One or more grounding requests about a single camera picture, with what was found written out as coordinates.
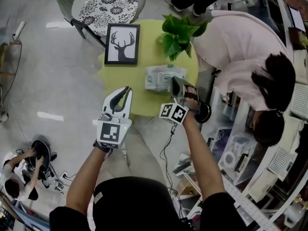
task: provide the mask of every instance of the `green table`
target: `green table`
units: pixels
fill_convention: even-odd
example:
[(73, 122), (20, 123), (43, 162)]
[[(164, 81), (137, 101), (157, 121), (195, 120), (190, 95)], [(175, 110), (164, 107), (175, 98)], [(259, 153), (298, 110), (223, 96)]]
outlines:
[[(124, 86), (130, 86), (133, 90), (131, 113), (140, 116), (156, 116), (159, 114), (162, 103), (169, 103), (169, 93), (159, 93), (144, 88), (145, 68), (172, 63), (178, 67), (186, 68), (186, 80), (196, 84), (198, 77), (198, 60), (194, 48), (192, 58), (186, 52), (182, 52), (174, 62), (164, 58), (162, 45), (156, 42), (159, 35), (163, 33), (163, 21), (142, 20), (140, 24), (139, 53), (137, 66), (104, 66), (99, 71), (106, 87), (105, 95), (109, 95)], [(104, 62), (104, 54), (99, 57)]]

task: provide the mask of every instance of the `black t-shirt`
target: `black t-shirt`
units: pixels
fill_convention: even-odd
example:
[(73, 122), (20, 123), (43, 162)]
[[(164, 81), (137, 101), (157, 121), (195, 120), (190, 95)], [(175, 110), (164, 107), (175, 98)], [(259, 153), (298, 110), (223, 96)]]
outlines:
[[(233, 203), (225, 192), (208, 197), (203, 202), (200, 230), (244, 230), (246, 226)], [(139, 177), (99, 184), (94, 191), (93, 219), (96, 231), (191, 230), (180, 221), (166, 186)], [(68, 207), (50, 213), (50, 230), (90, 231), (87, 218)]]

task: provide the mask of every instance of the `gray floor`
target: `gray floor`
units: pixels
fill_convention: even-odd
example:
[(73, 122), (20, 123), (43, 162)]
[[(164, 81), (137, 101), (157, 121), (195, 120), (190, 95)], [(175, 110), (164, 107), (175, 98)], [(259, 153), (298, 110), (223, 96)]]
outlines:
[[(162, 14), (169, 13), (174, 12), (164, 0), (147, 0), (139, 19), (163, 19)], [(57, 173), (65, 170), (73, 175), (95, 140), (93, 120), (98, 118), (104, 99), (104, 85), (96, 77), (101, 68), (98, 56), (102, 49), (68, 26), (56, 0), (0, 0), (0, 14), (0, 26), (8, 25), (8, 35), (16, 31), (21, 21), (26, 21), (20, 35), (23, 51), (18, 74), (3, 107), (10, 117), (0, 125), (0, 162), (7, 153), (27, 147), (41, 134), (49, 140), (51, 150), (58, 153), (52, 163)], [(183, 13), (186, 14), (191, 15), (191, 9)], [(6, 58), (7, 66), (15, 70), (18, 56), (19, 47), (12, 47)], [(1, 79), (4, 93), (11, 81), (12, 78)], [(208, 81), (199, 82), (206, 86)], [(136, 126), (141, 128), (147, 120), (140, 117)], [(141, 132), (162, 168), (165, 165), (159, 159), (159, 152), (170, 128), (169, 123), (155, 119)], [(178, 127), (167, 148), (170, 172), (179, 154), (187, 150), (184, 131)], [(172, 178), (176, 185), (178, 180), (174, 175)], [(63, 199), (52, 190), (42, 191), (54, 197), (48, 201), (40, 197), (33, 206), (47, 215)]]

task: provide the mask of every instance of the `hand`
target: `hand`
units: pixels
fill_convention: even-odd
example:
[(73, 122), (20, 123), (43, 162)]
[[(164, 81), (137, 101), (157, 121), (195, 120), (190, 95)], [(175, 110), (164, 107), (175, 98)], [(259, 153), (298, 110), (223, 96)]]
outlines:
[[(185, 88), (185, 91), (197, 95), (195, 88), (188, 87), (187, 89)], [(185, 102), (190, 104), (190, 105), (198, 105), (198, 101), (195, 100), (195, 99), (192, 99), (192, 98), (185, 98)], [(194, 113), (192, 111), (188, 111), (188, 113), (187, 113), (187, 115), (186, 115), (186, 117), (183, 121), (183, 125), (185, 126), (186, 123), (190, 120), (194, 120)]]
[(35, 149), (30, 148), (28, 151), (25, 152), (25, 155), (26, 155), (26, 158), (34, 156), (35, 155)]
[(36, 159), (36, 161), (35, 161), (35, 167), (41, 167), (42, 164), (43, 164), (43, 161), (44, 161), (44, 157), (43, 157), (43, 156), (41, 156), (40, 159)]

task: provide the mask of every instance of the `white tag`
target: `white tag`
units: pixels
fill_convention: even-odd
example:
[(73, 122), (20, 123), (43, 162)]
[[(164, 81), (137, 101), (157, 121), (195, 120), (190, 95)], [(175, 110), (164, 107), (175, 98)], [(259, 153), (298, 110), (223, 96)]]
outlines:
[(99, 194), (97, 194), (94, 198), (94, 203), (96, 204), (101, 198), (103, 197), (102, 192), (100, 192)]

